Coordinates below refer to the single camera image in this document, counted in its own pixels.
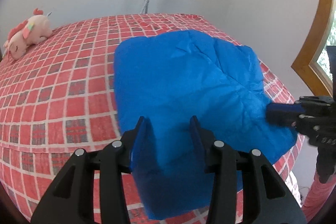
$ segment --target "pink plush toy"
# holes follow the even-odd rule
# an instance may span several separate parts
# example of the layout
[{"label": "pink plush toy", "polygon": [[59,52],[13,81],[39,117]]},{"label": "pink plush toy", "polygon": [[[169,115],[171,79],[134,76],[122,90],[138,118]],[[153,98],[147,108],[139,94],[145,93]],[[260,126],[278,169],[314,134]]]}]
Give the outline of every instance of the pink plush toy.
[{"label": "pink plush toy", "polygon": [[53,35],[49,19],[43,15],[43,11],[36,8],[33,14],[34,16],[11,29],[3,56],[8,54],[8,58],[11,55],[14,60],[18,60],[26,53],[28,46],[38,45]]}]

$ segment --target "red and white fabric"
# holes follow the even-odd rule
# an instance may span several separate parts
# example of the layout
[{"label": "red and white fabric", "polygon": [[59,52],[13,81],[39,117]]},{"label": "red and white fabric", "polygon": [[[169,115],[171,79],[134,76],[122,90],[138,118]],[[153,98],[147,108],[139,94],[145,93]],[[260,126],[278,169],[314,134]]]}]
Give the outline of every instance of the red and white fabric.
[{"label": "red and white fabric", "polygon": [[[184,14],[123,15],[84,20],[59,27],[46,42],[20,60],[0,63],[0,181],[27,219],[52,179],[77,148],[102,149],[120,138],[115,104],[114,52],[129,37],[196,29],[238,42],[203,17]],[[260,62],[265,92],[276,102],[293,97]],[[274,165],[286,180],[303,137]],[[131,175],[123,183],[132,223],[157,223],[144,214]],[[94,213],[100,221],[99,174],[95,175]],[[237,219],[242,216],[238,193]],[[161,221],[204,224],[207,208]]]}]

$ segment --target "bolt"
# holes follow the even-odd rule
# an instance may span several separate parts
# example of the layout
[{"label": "bolt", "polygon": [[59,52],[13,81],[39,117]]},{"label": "bolt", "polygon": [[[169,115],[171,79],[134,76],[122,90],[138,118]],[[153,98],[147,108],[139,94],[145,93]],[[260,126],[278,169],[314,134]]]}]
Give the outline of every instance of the bolt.
[{"label": "bolt", "polygon": [[258,150],[258,149],[253,149],[253,150],[252,150],[252,154],[253,154],[254,156],[256,156],[256,157],[259,157],[259,156],[261,155],[261,152],[260,152],[260,150]]},{"label": "bolt", "polygon": [[224,146],[224,142],[217,140],[217,141],[214,141],[213,145],[215,147],[221,148]]},{"label": "bolt", "polygon": [[119,148],[119,147],[121,147],[123,145],[123,143],[121,142],[121,141],[114,141],[113,143],[112,143],[112,146],[114,147],[114,148]]},{"label": "bolt", "polygon": [[83,154],[84,154],[84,149],[83,148],[80,148],[80,149],[77,149],[76,151],[75,151],[75,155],[76,156],[82,156]]}]

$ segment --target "folded blue fabric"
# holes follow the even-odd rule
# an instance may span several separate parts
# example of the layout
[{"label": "folded blue fabric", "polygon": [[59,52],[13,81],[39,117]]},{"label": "folded blue fabric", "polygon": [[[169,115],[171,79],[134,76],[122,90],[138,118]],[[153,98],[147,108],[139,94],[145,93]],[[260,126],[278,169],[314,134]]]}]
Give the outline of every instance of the folded blue fabric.
[{"label": "folded blue fabric", "polygon": [[[195,156],[189,121],[234,149],[260,149],[275,163],[296,141],[269,125],[258,58],[246,46],[189,30],[135,37],[115,51],[115,97],[122,132],[146,118],[132,156],[133,176],[151,219],[209,205],[213,175]],[[241,179],[238,189],[242,188]]]}]

